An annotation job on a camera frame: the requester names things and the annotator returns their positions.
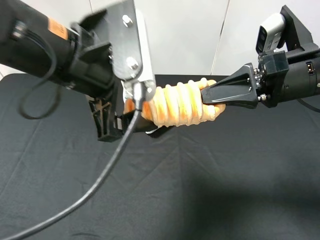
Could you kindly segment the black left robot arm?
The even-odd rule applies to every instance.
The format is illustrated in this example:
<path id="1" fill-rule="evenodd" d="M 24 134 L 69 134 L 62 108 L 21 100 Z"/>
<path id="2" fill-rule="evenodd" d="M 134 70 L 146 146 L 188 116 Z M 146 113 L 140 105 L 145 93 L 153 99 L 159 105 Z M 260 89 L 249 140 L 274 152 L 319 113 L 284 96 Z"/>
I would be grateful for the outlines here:
<path id="1" fill-rule="evenodd" d="M 113 142 L 127 130 L 134 111 L 117 113 L 117 101 L 132 99 L 143 88 L 142 102 L 156 93 L 145 20 L 132 0 L 122 0 L 65 27 L 20 0 L 0 3 L 0 62 L 84 94 L 97 137 Z"/>

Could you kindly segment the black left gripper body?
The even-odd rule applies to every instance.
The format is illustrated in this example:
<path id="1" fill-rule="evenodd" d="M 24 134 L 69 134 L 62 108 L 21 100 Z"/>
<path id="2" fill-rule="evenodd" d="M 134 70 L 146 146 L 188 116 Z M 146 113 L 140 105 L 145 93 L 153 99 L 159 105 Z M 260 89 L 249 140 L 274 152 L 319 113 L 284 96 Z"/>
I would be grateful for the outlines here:
<path id="1" fill-rule="evenodd" d="M 69 79 L 75 82 L 75 91 L 92 98 L 110 95 L 115 82 L 107 15 L 108 11 L 103 9 L 71 24 L 77 39 Z"/>

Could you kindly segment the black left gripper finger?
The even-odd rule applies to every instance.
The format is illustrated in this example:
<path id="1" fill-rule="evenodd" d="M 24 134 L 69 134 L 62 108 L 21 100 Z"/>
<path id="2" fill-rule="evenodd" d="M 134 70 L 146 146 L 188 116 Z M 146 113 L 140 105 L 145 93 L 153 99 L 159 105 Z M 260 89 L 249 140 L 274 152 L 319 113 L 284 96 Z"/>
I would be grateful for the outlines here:
<path id="1" fill-rule="evenodd" d="M 124 134 L 130 125 L 131 120 L 134 117 L 134 110 L 129 113 L 122 114 L 120 116 L 115 116 L 115 127 Z M 170 131 L 172 126 L 156 126 L 151 120 L 147 120 L 141 116 L 137 119 L 137 124 L 134 133 L 146 133 L 151 138 L 160 138 L 162 135 Z"/>
<path id="2" fill-rule="evenodd" d="M 101 98 L 86 95 L 100 142 L 115 142 L 123 136 L 122 119 L 116 113 L 117 97 L 117 93 Z"/>

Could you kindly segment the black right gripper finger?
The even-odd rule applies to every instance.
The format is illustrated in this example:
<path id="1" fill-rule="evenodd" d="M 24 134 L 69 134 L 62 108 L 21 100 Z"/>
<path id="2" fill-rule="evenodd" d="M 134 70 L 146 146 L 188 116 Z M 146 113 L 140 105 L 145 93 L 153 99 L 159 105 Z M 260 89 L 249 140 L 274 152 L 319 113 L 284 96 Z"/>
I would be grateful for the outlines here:
<path id="1" fill-rule="evenodd" d="M 258 105 L 257 85 L 251 63 L 232 75 L 200 91 L 205 105 L 221 105 L 255 109 Z"/>

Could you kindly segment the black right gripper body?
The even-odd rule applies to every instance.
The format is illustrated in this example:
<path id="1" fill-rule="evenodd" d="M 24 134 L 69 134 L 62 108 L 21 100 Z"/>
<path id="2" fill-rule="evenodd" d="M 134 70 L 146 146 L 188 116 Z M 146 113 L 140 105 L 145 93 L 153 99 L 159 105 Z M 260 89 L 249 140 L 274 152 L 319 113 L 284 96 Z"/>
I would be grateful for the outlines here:
<path id="1" fill-rule="evenodd" d="M 285 78 L 290 70 L 290 65 L 285 51 L 266 51 L 258 55 L 259 82 L 256 84 L 256 108 L 262 103 L 267 108 L 274 108 L 279 103 L 291 99 L 286 96 Z"/>

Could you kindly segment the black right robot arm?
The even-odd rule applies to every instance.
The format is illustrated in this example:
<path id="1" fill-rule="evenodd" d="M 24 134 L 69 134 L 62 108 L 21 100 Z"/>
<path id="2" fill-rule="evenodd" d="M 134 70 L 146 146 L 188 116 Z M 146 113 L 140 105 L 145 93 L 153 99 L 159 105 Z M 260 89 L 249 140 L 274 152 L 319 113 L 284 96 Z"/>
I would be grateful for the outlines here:
<path id="1" fill-rule="evenodd" d="M 311 32 L 286 6 L 259 27 L 255 50 L 258 66 L 246 63 L 230 76 L 200 91 L 205 105 L 274 108 L 320 93 L 320 48 Z"/>

